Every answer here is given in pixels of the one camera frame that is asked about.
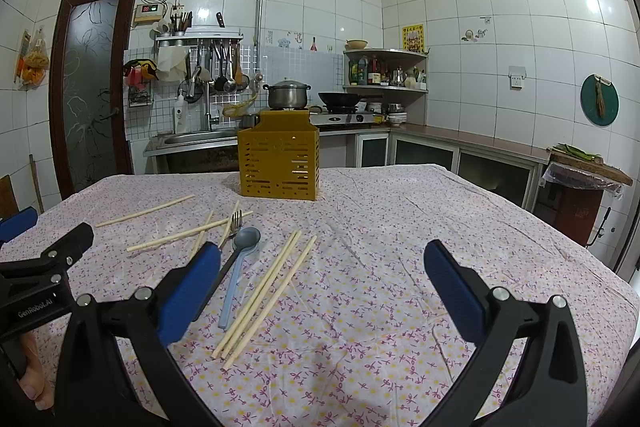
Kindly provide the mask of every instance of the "fingernail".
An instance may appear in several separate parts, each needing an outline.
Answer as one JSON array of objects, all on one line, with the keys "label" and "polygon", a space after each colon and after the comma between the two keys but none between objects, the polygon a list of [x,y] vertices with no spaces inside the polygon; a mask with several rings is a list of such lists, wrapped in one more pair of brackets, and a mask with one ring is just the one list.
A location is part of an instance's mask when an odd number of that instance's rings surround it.
[{"label": "fingernail", "polygon": [[22,390],[24,391],[24,394],[27,395],[29,400],[33,400],[34,398],[36,398],[36,390],[30,385],[25,385]]}]

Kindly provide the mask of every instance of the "door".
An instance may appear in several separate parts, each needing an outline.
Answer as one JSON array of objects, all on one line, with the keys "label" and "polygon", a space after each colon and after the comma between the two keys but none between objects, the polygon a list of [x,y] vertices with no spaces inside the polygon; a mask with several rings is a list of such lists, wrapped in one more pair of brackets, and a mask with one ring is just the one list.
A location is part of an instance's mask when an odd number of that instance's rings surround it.
[{"label": "door", "polygon": [[391,158],[394,165],[435,163],[453,171],[458,165],[458,147],[412,136],[391,137]]},{"label": "door", "polygon": [[384,167],[387,143],[387,133],[358,134],[356,167]]},{"label": "door", "polygon": [[122,109],[122,54],[135,0],[62,0],[49,86],[53,161],[63,199],[131,174]]},{"label": "door", "polygon": [[529,206],[534,166],[488,154],[460,151],[458,176],[517,206]]}]

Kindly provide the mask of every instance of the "sink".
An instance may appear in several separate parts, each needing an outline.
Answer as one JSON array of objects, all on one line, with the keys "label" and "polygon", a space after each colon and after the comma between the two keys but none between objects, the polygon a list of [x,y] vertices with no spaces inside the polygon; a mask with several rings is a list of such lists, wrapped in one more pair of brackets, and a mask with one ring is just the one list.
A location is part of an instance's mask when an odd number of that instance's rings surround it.
[{"label": "sink", "polygon": [[187,134],[172,134],[162,139],[160,147],[175,145],[190,145],[206,142],[217,142],[234,139],[238,136],[238,130],[225,129],[218,131],[193,132]]}]

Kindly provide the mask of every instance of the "wire basket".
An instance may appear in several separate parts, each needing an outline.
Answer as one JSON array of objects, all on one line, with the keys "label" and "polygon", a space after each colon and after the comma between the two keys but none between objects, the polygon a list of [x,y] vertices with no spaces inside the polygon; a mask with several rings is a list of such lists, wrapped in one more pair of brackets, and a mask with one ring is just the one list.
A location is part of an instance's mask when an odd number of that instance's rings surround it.
[{"label": "wire basket", "polygon": [[258,125],[238,132],[241,194],[315,200],[319,143],[308,110],[262,111]]}]

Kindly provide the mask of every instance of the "tablecloth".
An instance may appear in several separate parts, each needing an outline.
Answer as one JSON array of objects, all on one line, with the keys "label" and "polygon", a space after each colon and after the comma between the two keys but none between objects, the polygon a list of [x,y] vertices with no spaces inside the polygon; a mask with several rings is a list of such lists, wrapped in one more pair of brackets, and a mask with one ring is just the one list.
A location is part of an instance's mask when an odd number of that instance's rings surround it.
[{"label": "tablecloth", "polygon": [[[259,228],[262,240],[245,261],[234,311],[291,232],[303,231],[302,246],[312,234],[318,242],[228,372],[210,357],[223,334],[217,321],[226,282],[170,346],[204,402],[227,426],[416,426],[474,350],[424,272],[424,247],[438,238],[490,287],[505,286],[532,301],[556,293],[568,298],[594,421],[636,328],[639,299],[625,282],[533,215],[438,166],[323,169],[320,181],[318,201],[293,201],[241,198],[236,172],[114,176],[43,214],[36,227],[2,247],[0,259],[34,257],[82,221],[95,225],[196,194],[94,229],[94,245],[68,272],[74,295],[127,298],[184,265],[195,238],[133,255],[126,247],[196,227],[210,209],[215,218],[226,217],[239,198],[241,208],[254,211],[245,223]],[[208,239],[215,242],[221,233],[222,227],[213,229]],[[67,320],[36,331],[52,381]],[[523,346],[514,343],[484,413],[500,403]],[[120,341],[120,348],[143,404],[161,413],[130,344]]]}]

